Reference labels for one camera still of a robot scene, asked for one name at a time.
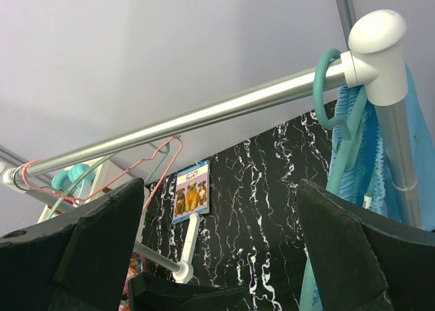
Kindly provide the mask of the pink wire hanger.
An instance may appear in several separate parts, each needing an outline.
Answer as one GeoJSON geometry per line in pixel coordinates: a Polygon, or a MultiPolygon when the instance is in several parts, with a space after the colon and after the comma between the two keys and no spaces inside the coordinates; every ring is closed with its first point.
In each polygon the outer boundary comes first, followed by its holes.
{"type": "MultiPolygon", "coordinates": [[[[97,197],[101,192],[105,191],[106,189],[113,189],[115,184],[125,183],[126,180],[130,178],[128,173],[131,170],[133,170],[134,168],[138,167],[140,164],[155,159],[155,157],[157,155],[159,155],[159,154],[161,154],[163,158],[166,158],[167,155],[170,152],[170,142],[174,141],[174,140],[179,141],[180,140],[179,136],[173,136],[173,137],[169,138],[161,146],[155,147],[154,148],[154,152],[153,152],[153,154],[150,157],[140,159],[139,161],[135,162],[133,165],[131,165],[126,170],[120,171],[120,173],[117,174],[117,175],[115,175],[114,172],[111,171],[111,169],[115,168],[116,170],[119,170],[120,168],[115,166],[111,162],[111,158],[113,157],[113,155],[107,155],[107,156],[111,157],[109,159],[110,164],[109,164],[109,166],[107,168],[104,168],[104,170],[103,170],[103,179],[100,179],[97,182],[99,185],[101,185],[101,187],[99,187],[97,189],[97,191],[93,193],[93,195],[89,196],[90,200],[92,200],[95,197],[97,197]]],[[[32,164],[31,162],[28,162],[28,163],[24,164],[22,166],[22,168],[21,168],[21,179],[24,182],[24,184],[27,187],[29,187],[30,189],[33,189],[35,191],[38,191],[38,192],[41,192],[41,193],[44,193],[44,194],[49,194],[49,195],[52,195],[52,196],[56,197],[57,201],[55,203],[57,203],[57,204],[59,202],[62,202],[63,200],[66,200],[67,197],[64,194],[62,194],[60,191],[55,190],[53,187],[51,187],[50,189],[46,189],[46,188],[34,186],[31,182],[29,182],[29,180],[28,180],[29,176],[28,176],[27,169],[31,166],[31,164],[32,164]]],[[[54,204],[52,206],[50,216],[53,214],[55,209],[56,209],[56,205],[54,204]]]]}

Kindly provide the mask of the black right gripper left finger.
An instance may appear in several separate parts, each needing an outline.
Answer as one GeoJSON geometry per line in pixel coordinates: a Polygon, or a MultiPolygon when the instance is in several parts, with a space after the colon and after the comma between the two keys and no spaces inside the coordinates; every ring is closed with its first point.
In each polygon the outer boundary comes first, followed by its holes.
{"type": "Polygon", "coordinates": [[[135,178],[1,237],[2,310],[117,310],[145,199],[135,178]]]}

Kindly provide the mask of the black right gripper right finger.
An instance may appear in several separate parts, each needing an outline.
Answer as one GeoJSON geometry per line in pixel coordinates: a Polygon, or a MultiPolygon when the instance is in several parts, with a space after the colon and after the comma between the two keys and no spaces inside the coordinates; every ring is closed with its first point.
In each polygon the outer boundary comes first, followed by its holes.
{"type": "Polygon", "coordinates": [[[324,310],[434,309],[434,233],[305,179],[296,208],[324,310]]]}

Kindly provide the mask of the mint green hanger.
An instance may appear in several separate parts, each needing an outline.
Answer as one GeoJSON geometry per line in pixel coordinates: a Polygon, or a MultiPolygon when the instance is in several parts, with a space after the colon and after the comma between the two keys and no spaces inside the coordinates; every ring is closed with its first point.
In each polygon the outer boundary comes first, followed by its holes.
{"type": "Polygon", "coordinates": [[[60,192],[64,196],[69,196],[72,198],[72,201],[61,200],[61,202],[54,202],[51,206],[45,206],[38,222],[61,214],[63,207],[81,206],[117,188],[132,179],[132,170],[145,162],[152,161],[154,168],[147,172],[145,176],[145,181],[149,181],[171,151],[170,143],[168,142],[162,147],[157,147],[154,144],[151,147],[155,149],[155,152],[150,158],[134,163],[127,170],[122,170],[112,161],[113,156],[108,155],[103,158],[69,166],[60,171],[54,176],[50,189],[56,193],[60,192]]]}

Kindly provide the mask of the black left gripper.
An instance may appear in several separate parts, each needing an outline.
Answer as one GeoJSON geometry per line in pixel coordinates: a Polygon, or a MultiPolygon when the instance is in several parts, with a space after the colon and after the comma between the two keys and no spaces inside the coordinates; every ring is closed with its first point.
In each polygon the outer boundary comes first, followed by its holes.
{"type": "Polygon", "coordinates": [[[131,310],[226,310],[248,296],[244,287],[179,284],[148,273],[128,282],[131,310]]]}

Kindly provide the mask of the pink patterned shorts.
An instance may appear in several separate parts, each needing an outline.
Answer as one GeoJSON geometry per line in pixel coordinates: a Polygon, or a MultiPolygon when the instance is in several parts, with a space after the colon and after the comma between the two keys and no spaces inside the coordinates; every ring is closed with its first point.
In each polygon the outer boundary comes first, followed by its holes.
{"type": "Polygon", "coordinates": [[[138,253],[133,252],[130,258],[130,264],[128,267],[128,272],[124,283],[122,298],[120,301],[120,305],[118,307],[119,311],[131,310],[129,299],[128,299],[128,282],[142,271],[143,271],[143,260],[138,253]]]}

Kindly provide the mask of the teal plastic hanger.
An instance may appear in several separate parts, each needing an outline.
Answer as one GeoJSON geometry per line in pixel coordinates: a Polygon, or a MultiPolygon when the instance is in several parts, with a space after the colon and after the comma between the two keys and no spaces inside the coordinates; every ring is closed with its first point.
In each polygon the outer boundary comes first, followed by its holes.
{"type": "MultiPolygon", "coordinates": [[[[315,77],[313,82],[313,99],[317,120],[324,128],[338,127],[344,139],[344,146],[338,149],[338,161],[332,167],[328,178],[326,190],[332,194],[338,192],[343,173],[345,171],[347,160],[351,153],[351,148],[355,141],[355,135],[358,129],[359,120],[353,118],[353,127],[349,128],[345,118],[334,116],[329,119],[324,109],[324,81],[326,72],[332,60],[341,57],[341,52],[337,49],[328,50],[318,62],[315,68],[315,77]]],[[[310,259],[307,259],[302,280],[302,289],[300,292],[299,309],[312,310],[313,297],[315,292],[315,277],[310,259]]]]}

